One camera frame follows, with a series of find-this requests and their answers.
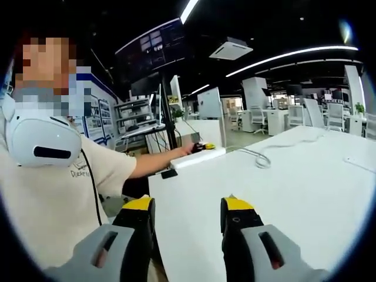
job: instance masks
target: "beige t-shirt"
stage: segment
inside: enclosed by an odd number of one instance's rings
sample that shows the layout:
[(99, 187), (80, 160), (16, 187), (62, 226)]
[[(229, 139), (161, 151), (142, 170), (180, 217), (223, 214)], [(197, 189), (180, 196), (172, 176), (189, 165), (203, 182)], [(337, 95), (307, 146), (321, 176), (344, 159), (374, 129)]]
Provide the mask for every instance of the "beige t-shirt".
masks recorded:
[[(93, 184), (83, 155), (70, 167), (19, 167), (5, 143), (0, 108), (0, 187), (9, 219), (41, 268), (61, 266), (74, 246), (99, 227)], [(93, 171), (97, 191), (120, 196), (136, 159), (82, 136), (82, 149)], [(102, 223), (108, 223), (98, 198)]]

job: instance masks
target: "black ceiling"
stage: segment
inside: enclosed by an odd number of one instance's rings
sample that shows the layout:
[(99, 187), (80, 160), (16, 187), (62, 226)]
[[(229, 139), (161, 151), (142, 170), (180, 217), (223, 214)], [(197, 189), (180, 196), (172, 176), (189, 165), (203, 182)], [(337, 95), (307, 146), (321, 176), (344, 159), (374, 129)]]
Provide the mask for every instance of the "black ceiling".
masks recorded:
[[(87, 25), (92, 49), (105, 67), (111, 70), (117, 94), (125, 98), (126, 91), (116, 85), (115, 51), (151, 28), (178, 18), (188, 1), (65, 0), (65, 4), (78, 12), (81, 22)], [(343, 45), (339, 20), (347, 19), (344, 13), (347, 8), (343, 2), (331, 2), (329, 5), (324, 0), (200, 0), (184, 25), (194, 58), (173, 70), (180, 76), (182, 94), (210, 84), (219, 85), (221, 94), (228, 95), (239, 91), (242, 79), (273, 66), (324, 58), (358, 59), (353, 51), (309, 53), (267, 63), (225, 78), (232, 71), (271, 56), (314, 46)], [(210, 59), (209, 55), (216, 49), (218, 39), (225, 36), (246, 41), (254, 51), (236, 61)], [(278, 83), (274, 82), (280, 80), (302, 81), (310, 78), (318, 85), (335, 85), (343, 83), (338, 78), (344, 76), (343, 64), (307, 64), (259, 75), (266, 77), (272, 87), (277, 87), (275, 84)]]

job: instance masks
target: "white headphones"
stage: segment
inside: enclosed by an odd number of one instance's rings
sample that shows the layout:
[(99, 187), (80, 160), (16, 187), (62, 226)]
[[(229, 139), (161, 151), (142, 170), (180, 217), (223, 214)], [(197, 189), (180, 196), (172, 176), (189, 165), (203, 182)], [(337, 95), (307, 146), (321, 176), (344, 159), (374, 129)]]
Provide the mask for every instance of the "white headphones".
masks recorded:
[(81, 137), (64, 117), (47, 114), (17, 115), (8, 94), (2, 101), (5, 140), (17, 164), (26, 167), (70, 166), (79, 156)]

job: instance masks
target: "potted plant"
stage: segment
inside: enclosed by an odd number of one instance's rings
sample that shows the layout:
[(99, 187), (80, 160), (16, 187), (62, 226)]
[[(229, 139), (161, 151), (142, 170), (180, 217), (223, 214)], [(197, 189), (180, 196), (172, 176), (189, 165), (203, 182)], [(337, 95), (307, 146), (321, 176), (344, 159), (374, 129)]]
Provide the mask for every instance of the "potted plant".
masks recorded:
[(175, 122), (182, 122), (184, 116), (184, 111), (180, 109), (172, 109), (172, 118), (175, 120)]
[(363, 114), (364, 114), (364, 106), (361, 105), (360, 103), (357, 103), (357, 104), (355, 105), (355, 109), (356, 109), (358, 115), (359, 115), (361, 118), (363, 118)]

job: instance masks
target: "large display screen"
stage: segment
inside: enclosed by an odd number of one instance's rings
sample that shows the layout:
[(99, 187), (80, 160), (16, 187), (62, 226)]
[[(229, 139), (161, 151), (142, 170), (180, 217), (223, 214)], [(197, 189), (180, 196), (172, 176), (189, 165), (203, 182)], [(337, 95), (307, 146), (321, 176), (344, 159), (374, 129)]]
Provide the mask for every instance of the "large display screen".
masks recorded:
[(182, 60), (187, 54), (180, 19), (145, 32), (115, 52), (127, 82), (134, 82), (162, 66)]

